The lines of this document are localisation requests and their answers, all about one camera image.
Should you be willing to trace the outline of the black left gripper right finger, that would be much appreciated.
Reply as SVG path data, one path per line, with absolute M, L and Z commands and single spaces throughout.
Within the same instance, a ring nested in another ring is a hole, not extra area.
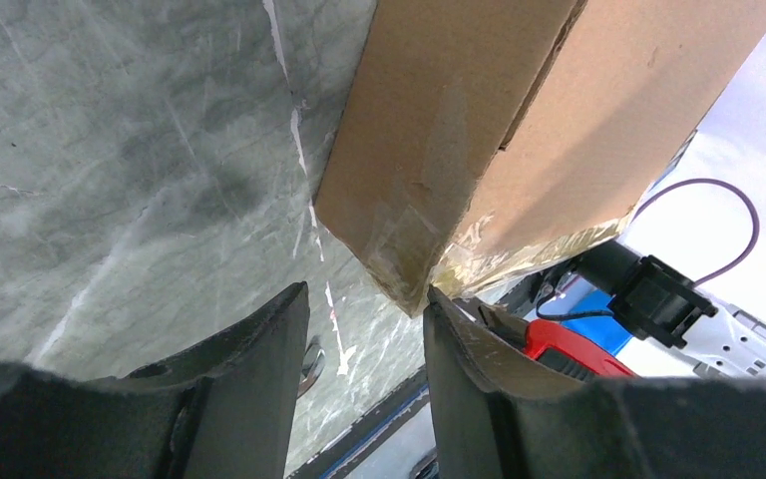
M 581 382 L 437 289 L 423 321 L 444 478 L 766 478 L 766 380 Z

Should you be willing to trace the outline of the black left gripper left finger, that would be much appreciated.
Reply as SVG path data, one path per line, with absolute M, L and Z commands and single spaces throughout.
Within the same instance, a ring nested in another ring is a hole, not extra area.
M 0 478 L 279 478 L 308 287 L 121 377 L 0 362 Z

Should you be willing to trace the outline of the red handled box cutter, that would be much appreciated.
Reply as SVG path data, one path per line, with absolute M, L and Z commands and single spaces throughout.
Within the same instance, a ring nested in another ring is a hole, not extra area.
M 525 357 L 567 377 L 590 382 L 596 376 L 634 376 L 605 349 L 557 322 L 525 320 L 481 301 L 476 313 L 489 331 Z

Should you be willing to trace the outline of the brown cardboard express box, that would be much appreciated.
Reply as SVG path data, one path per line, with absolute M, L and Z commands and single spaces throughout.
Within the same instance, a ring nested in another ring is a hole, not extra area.
M 314 207 L 403 312 L 615 238 L 766 1 L 382 1 Z

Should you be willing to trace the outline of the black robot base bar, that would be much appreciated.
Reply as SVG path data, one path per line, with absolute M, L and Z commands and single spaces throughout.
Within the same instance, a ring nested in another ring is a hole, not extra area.
M 426 367 L 420 366 L 288 478 L 346 478 L 428 403 Z

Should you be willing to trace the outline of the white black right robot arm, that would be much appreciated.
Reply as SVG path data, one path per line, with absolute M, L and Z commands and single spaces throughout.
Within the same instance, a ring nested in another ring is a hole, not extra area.
M 766 378 L 765 322 L 703 293 L 697 282 L 655 256 L 615 240 L 526 277 L 501 303 L 514 312 L 537 311 L 558 297 L 569 274 L 609 296 L 601 315 L 638 339 L 659 343 L 696 375 Z

